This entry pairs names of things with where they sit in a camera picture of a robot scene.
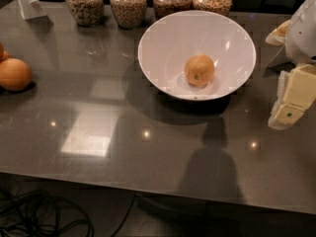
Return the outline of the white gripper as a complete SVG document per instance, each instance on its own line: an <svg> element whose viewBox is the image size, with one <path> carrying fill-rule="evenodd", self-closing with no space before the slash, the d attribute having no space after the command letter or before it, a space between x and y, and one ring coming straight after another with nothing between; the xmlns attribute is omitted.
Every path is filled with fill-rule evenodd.
<svg viewBox="0 0 316 237"><path fill-rule="evenodd" d="M311 63L279 74L268 126L283 130L299 121L316 100L316 0L305 0L290 20L268 34L266 43L284 45L295 63Z"/></svg>

